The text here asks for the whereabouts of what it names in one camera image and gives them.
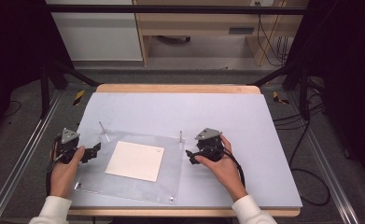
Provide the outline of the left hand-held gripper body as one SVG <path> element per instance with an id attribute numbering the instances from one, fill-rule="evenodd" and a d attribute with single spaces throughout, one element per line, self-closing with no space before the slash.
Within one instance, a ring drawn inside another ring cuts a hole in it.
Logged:
<path id="1" fill-rule="evenodd" d="M 79 133 L 63 129 L 61 135 L 57 138 L 56 154 L 59 161 L 68 164 L 74 157 L 79 141 Z"/>

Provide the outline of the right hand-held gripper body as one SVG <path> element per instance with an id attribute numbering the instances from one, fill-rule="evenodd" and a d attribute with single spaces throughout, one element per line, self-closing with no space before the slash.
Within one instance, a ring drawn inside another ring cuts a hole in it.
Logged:
<path id="1" fill-rule="evenodd" d="M 205 128 L 195 137 L 196 147 L 199 151 L 194 156 L 200 155 L 210 161 L 219 161 L 224 155 L 224 146 L 220 139 L 221 131 Z"/>

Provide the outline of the clear acrylic photo frame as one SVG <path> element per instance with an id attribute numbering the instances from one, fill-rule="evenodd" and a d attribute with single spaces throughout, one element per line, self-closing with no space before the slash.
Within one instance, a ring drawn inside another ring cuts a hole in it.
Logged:
<path id="1" fill-rule="evenodd" d="M 110 206 L 138 202 L 175 204 L 185 149 L 179 130 L 113 127 L 109 124 L 81 124 L 80 143 L 92 147 L 101 144 L 97 157 L 79 167 L 75 186 L 75 204 Z M 163 147 L 161 168 L 156 182 L 138 180 L 105 172 L 118 141 Z"/>

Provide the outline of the picture card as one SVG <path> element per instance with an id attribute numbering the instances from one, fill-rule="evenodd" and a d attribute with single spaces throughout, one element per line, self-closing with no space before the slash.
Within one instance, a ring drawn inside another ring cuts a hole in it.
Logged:
<path id="1" fill-rule="evenodd" d="M 156 182 L 163 153 L 163 147 L 118 141 L 105 172 L 110 175 Z"/>

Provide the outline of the person's left hand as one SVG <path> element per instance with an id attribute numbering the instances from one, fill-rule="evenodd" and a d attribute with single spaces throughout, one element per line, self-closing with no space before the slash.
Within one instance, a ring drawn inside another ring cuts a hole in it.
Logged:
<path id="1" fill-rule="evenodd" d="M 81 146 L 76 151 L 73 159 L 67 163 L 57 162 L 54 165 L 50 177 L 50 196 L 68 199 L 75 179 L 77 168 L 85 152 L 85 147 Z"/>

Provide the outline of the person's right hand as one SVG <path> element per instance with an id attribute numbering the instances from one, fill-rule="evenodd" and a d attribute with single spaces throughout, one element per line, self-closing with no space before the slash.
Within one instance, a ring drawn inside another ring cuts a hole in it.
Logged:
<path id="1" fill-rule="evenodd" d="M 231 143 L 223 134 L 220 136 L 220 139 L 222 145 L 226 149 L 221 160 L 210 161 L 203 156 L 196 156 L 195 160 L 208 168 L 215 175 L 218 182 L 229 192 L 232 201 L 235 203 L 239 199 L 245 197 L 247 195 L 247 191 L 241 181 L 237 164 L 231 158 Z"/>

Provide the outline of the black metal stand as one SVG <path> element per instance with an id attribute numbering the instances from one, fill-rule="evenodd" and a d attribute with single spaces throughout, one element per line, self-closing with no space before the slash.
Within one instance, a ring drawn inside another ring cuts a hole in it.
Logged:
<path id="1" fill-rule="evenodd" d="M 300 84 L 300 94 L 299 94 L 299 112 L 305 120 L 310 119 L 309 107 L 307 103 L 307 91 L 308 91 L 308 70 L 303 63 L 290 63 L 275 71 L 270 75 L 259 79 L 252 83 L 252 86 L 261 87 L 265 83 L 273 80 L 276 77 L 286 75 L 282 87 L 286 91 L 290 91 Z"/>
<path id="2" fill-rule="evenodd" d="M 89 77 L 79 73 L 74 67 L 67 66 L 65 63 L 59 61 L 46 61 L 40 68 L 40 85 L 41 85 L 41 101 L 42 110 L 40 118 L 44 118 L 50 111 L 50 98 L 49 98 L 49 81 L 52 82 L 57 90 L 65 90 L 68 86 L 64 74 L 69 74 L 83 83 L 86 83 L 92 87 L 98 87 L 101 85 Z"/>

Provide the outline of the dark curtain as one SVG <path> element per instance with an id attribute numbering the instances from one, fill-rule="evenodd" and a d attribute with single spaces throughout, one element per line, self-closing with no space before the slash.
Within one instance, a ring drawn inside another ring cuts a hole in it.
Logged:
<path id="1" fill-rule="evenodd" d="M 59 89 L 67 82 L 62 71 L 50 65 L 72 61 L 46 0 L 0 0 L 0 122 L 9 107 L 11 93 L 41 77 L 44 65 Z"/>
<path id="2" fill-rule="evenodd" d="M 306 58 L 308 74 L 323 78 L 330 120 L 365 170 L 365 0 L 309 0 L 308 8 L 289 58 Z M 301 55 L 317 26 L 320 38 Z"/>

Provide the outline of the white cabinet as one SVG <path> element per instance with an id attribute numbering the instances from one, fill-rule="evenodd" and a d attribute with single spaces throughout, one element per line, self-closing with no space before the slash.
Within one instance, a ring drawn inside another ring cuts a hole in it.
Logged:
<path id="1" fill-rule="evenodd" d="M 133 13 L 52 13 L 74 62 L 141 61 Z"/>

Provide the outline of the light wooden desk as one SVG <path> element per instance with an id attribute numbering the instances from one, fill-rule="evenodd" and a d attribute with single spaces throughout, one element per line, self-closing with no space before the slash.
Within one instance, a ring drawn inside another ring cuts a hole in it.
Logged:
<path id="1" fill-rule="evenodd" d="M 221 6 L 221 7 L 306 7 L 310 0 L 132 0 L 136 6 Z M 275 49 L 277 37 L 292 38 L 302 21 L 301 15 L 248 14 L 169 14 L 137 13 L 141 45 L 148 52 L 148 39 L 155 35 L 241 35 L 247 40 L 256 65 Z"/>

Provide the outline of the black horizontal bar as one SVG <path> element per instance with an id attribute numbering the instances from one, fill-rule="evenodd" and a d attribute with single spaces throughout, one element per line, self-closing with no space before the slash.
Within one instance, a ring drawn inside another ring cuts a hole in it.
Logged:
<path id="1" fill-rule="evenodd" d="M 50 12 L 70 13 L 169 13 L 169 14 L 260 14 L 304 15 L 306 7 L 211 7 L 211 6 L 128 6 L 128 5 L 46 5 Z"/>

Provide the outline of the aluminium floor rail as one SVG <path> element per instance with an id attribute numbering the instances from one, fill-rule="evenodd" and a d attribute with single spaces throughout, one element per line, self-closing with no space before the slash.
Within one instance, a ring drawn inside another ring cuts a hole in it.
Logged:
<path id="1" fill-rule="evenodd" d="M 316 160 L 316 164 L 322 177 L 330 189 L 330 195 L 333 202 L 344 222 L 344 224 L 359 224 L 358 217 L 351 203 L 349 202 L 342 185 L 340 184 L 337 175 L 330 166 L 329 161 L 325 157 L 322 148 L 317 141 L 314 132 L 309 127 L 309 122 L 302 120 L 302 124 L 306 124 L 307 131 L 305 132 L 306 142 L 312 151 Z"/>
<path id="2" fill-rule="evenodd" d="M 44 131 L 47 129 L 49 125 L 49 121 L 58 106 L 61 97 L 63 96 L 63 91 L 55 91 L 50 103 L 49 110 L 46 112 L 43 117 L 38 121 L 35 126 L 34 131 L 32 132 L 29 140 L 24 146 L 21 154 L 19 155 L 16 163 L 13 166 L 10 174 L 7 177 L 3 187 L 0 189 L 0 217 L 2 216 L 5 208 L 15 190 L 18 183 L 21 180 L 22 174 L 25 171 L 31 157 L 35 153 L 35 149 L 40 142 Z"/>

